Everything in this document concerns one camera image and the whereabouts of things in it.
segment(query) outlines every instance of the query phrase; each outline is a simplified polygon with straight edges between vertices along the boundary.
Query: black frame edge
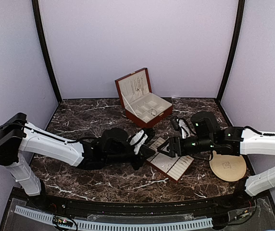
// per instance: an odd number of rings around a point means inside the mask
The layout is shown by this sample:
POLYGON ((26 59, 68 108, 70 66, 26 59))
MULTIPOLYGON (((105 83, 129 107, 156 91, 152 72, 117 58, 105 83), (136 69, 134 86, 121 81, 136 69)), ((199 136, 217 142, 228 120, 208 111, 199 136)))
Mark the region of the black frame edge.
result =
MULTIPOLYGON (((274 216, 275 216, 275 204, 273 202, 273 198, 272 198, 269 190, 260 193, 259 195, 253 197, 253 199, 263 198, 265 196, 267 196, 269 198, 269 201, 270 201, 270 204, 271 204, 272 210, 274 212, 274 216)), ((122 204, 122 203, 107 203, 107 202, 90 202, 90 201, 68 199, 68 198, 62 198, 62 197, 58 197, 58 196, 48 195, 48 198, 51 201, 53 201, 57 205, 58 208, 62 208, 62 205, 65 205, 66 208, 61 209, 59 214, 66 216, 66 217, 70 217, 70 218, 74 218, 76 216, 86 218, 89 214, 99 214, 100 215, 102 213, 102 210, 106 209, 107 207, 110 208, 109 209, 110 212, 115 211, 115 213, 116 213, 116 215, 110 214, 110 216, 119 216, 119 215, 125 216, 124 212, 125 213, 129 212, 129 211, 127 211, 125 205, 128 205, 129 207, 131 207, 131 210, 134 209, 134 212, 136 211, 135 205, 141 205, 141 206, 149 207, 151 209, 154 209, 154 206, 156 207, 156 205, 158 205, 160 207, 160 209, 159 209, 160 213, 162 213, 161 215, 159 214, 159 216, 176 215, 176 214, 180 215, 180 214, 187 214, 188 212, 189 213, 192 212, 193 215, 196 217, 207 216, 207 217, 213 218, 213 217, 217 217, 217 216, 227 215, 227 212, 230 210, 230 208, 221 208, 219 210, 217 210, 217 209, 208 210, 207 208, 209 208, 209 206, 212 206, 211 202, 217 202, 217 199, 222 201, 224 199, 230 199, 231 197, 233 197, 232 194, 214 197, 214 198, 207 198, 207 199, 199 199, 199 200, 192 200, 192 201, 180 201, 177 203, 168 202, 168 203, 162 203, 162 204, 161 203, 159 203, 159 204, 156 204, 156 203, 155 204, 152 204, 152 203, 150 203, 150 204, 148 204, 148 203, 122 204), (178 211, 178 212, 176 212, 175 205, 184 206, 185 209, 176 209, 178 211)), ((24 201, 26 201, 26 206, 35 208, 30 202, 28 202, 27 195, 23 189, 13 187, 12 192, 9 196, 9 200, 7 202, 7 206, 6 206, 4 214, 3 214, 3 219, 0 224, 0 231, 2 231, 2 228, 4 227, 6 216, 8 214, 8 210, 10 207, 10 203, 13 198, 17 198, 19 200, 24 200, 24 201)))
POLYGON ((239 39, 239 35, 240 35, 242 17, 243 17, 243 12, 244 12, 244 4, 245 4, 245 0, 239 0, 233 38, 232 38, 232 42, 230 45, 230 50, 229 50, 222 82, 220 85, 220 89, 219 89, 218 95, 216 97, 216 99, 219 102, 221 102, 221 100, 223 98, 224 91, 226 89, 226 85, 228 82, 228 77, 229 77, 229 74, 230 74, 230 71, 231 71, 231 68, 233 65, 233 61, 234 61, 234 57, 235 57, 235 53, 236 53, 236 49, 237 49, 237 44, 238 44, 238 39, 239 39))
POLYGON ((51 82, 55 97, 57 99, 57 102, 60 103, 62 101, 62 96, 61 96, 59 87, 57 85, 54 71, 52 68, 52 64, 51 64, 51 60, 50 60, 50 56, 49 56, 49 52, 48 52, 48 47, 47 47, 47 43, 46 43, 46 39, 45 39, 45 34, 43 31, 38 0, 32 0, 32 5, 33 5, 33 13, 34 13, 34 18, 35 18, 38 38, 39 38, 39 42, 40 42, 40 46, 41 46, 41 52, 42 52, 43 58, 45 60, 46 69, 47 69, 47 72, 48 72, 48 75, 50 78, 50 82, 51 82))

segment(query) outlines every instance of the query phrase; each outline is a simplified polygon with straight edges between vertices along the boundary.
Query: jewelry box lid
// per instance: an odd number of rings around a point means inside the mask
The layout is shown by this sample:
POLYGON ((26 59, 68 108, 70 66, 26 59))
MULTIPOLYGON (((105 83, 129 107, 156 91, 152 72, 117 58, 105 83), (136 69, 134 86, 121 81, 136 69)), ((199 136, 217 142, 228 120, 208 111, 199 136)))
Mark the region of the jewelry box lid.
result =
POLYGON ((152 92, 146 67, 115 80, 115 83, 123 108, 152 92))

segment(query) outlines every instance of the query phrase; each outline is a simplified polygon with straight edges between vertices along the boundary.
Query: black metal frame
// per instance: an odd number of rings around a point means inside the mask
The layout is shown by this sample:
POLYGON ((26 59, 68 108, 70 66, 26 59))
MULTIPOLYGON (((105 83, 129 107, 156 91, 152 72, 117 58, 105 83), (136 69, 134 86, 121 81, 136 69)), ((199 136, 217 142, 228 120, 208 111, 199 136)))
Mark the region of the black metal frame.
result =
POLYGON ((241 23, 242 23, 243 11, 244 11, 244 3, 245 3, 245 0, 239 0, 239 2, 238 2, 238 9, 237 9, 237 16, 236 16, 234 34, 233 34, 232 42, 231 42, 231 45, 230 45, 230 50, 229 50, 229 54, 228 54, 228 58, 227 58, 226 67, 225 67, 225 71, 224 71, 224 74, 223 74, 221 86, 220 86, 218 95, 216 97, 216 99, 219 103, 221 102, 222 97, 224 95, 224 91, 225 91, 225 88, 226 88, 226 85, 227 85, 230 70, 232 68, 233 61, 234 61, 236 48, 237 48, 237 44, 238 44, 238 39, 239 39, 239 34, 240 34, 240 29, 241 29, 241 23))
MULTIPOLYGON (((224 91, 226 89, 228 77, 229 77, 231 67, 233 64, 233 60, 235 57, 239 34, 240 34, 240 29, 241 29, 244 4, 245 4, 245 0, 239 0, 233 38, 232 38, 232 42, 231 42, 231 46, 230 46, 230 50, 229 50, 229 54, 228 54, 228 59, 226 62, 225 71, 224 71, 223 78, 222 78, 222 82, 220 85, 220 89, 219 89, 218 95, 216 97, 216 100, 219 103, 221 102, 224 91)), ((46 39, 45 39, 45 35, 44 35, 44 30, 43 30, 43 26, 42 26, 38 0, 32 0, 32 5, 33 5, 34 18, 35 18, 35 23, 36 23, 36 28, 37 28, 38 38, 39 38, 39 42, 40 42, 40 46, 41 46, 42 55, 45 60, 47 72, 49 74, 49 78, 51 81, 51 85, 53 87, 55 97, 56 97, 58 103, 60 103, 62 101, 62 96, 61 96, 59 87, 57 85, 55 74, 54 74, 54 71, 52 68, 49 51, 48 51, 48 47, 47 47, 47 43, 46 43, 46 39)))
MULTIPOLYGON (((268 191, 260 193, 252 199, 258 199, 268 196, 272 210, 275 215, 275 205, 271 194, 268 191)), ((20 199, 26 201, 26 206, 33 207, 33 204, 28 200, 23 189, 13 187, 9 196, 1 224, 0 231, 3 231, 7 214, 12 202, 12 199, 20 199)), ((199 199, 192 201, 170 202, 170 203, 140 203, 140 204, 123 204, 123 203, 105 203, 91 202, 83 200, 75 200, 62 198, 58 196, 47 196, 47 198, 57 206, 57 213, 69 218, 87 218, 89 215, 104 215, 117 217, 157 217, 157 216, 174 216, 183 214, 192 214, 194 217, 212 217, 215 219, 228 219, 228 211, 235 208, 227 208, 217 206, 221 202, 233 200, 233 195, 225 195, 214 198, 199 199)), ((237 209, 248 207, 246 202, 237 209)))
POLYGON ((47 47, 45 34, 43 31, 43 27, 42 27, 41 16, 40 16, 39 2, 38 2, 38 0, 32 0, 32 4, 33 4, 34 18, 35 18, 35 23, 36 23, 36 28, 37 28, 38 38, 39 38, 39 42, 40 42, 40 46, 41 46, 42 55, 45 60, 47 72, 48 72, 48 75, 49 75, 49 78, 50 78, 50 81, 52 84, 52 88, 53 88, 55 97, 56 97, 58 103, 60 103, 62 101, 62 96, 61 96, 59 87, 56 82, 56 78, 54 75, 54 71, 52 68, 52 64, 51 64, 51 60, 50 60, 50 56, 49 56, 49 52, 48 52, 48 47, 47 47))

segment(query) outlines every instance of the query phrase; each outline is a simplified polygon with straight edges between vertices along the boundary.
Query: jewelry box compartment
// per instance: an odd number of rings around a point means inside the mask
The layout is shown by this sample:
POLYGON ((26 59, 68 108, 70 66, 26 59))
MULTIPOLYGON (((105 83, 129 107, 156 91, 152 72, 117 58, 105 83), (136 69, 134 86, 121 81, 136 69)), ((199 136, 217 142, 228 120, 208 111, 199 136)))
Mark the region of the jewelry box compartment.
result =
POLYGON ((138 118, 148 123, 155 117, 162 114, 166 109, 172 106, 168 101, 160 98, 159 96, 148 93, 147 95, 141 97, 141 99, 135 101, 126 106, 126 109, 131 113, 135 114, 138 118))

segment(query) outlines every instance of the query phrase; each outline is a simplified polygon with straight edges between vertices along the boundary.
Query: jewelry box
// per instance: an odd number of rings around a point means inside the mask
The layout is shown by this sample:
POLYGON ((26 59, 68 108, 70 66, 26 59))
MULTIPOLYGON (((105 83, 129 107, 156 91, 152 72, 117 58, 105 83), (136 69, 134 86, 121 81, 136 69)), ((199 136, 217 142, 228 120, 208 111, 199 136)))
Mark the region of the jewelry box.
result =
POLYGON ((141 128, 151 128, 172 113, 173 105, 151 91, 147 68, 115 81, 126 116, 141 128))

